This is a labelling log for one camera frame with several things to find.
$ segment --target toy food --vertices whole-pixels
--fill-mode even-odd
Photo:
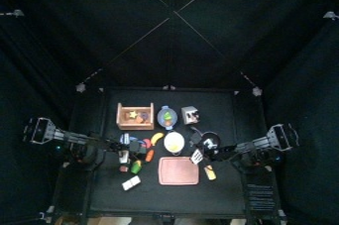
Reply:
[[[162,134],[162,133],[156,133],[156,134],[152,136],[152,139],[150,139],[152,146],[154,146],[156,142],[157,142],[158,139],[161,139],[162,137],[164,137],[164,134]]]

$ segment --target pink plate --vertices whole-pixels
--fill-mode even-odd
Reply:
[[[189,185],[198,183],[198,167],[189,158],[168,157],[158,161],[158,182],[164,185]]]

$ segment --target cup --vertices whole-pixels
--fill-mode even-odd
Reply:
[[[164,137],[164,148],[173,155],[178,156],[185,146],[185,140],[177,132],[169,132]]]

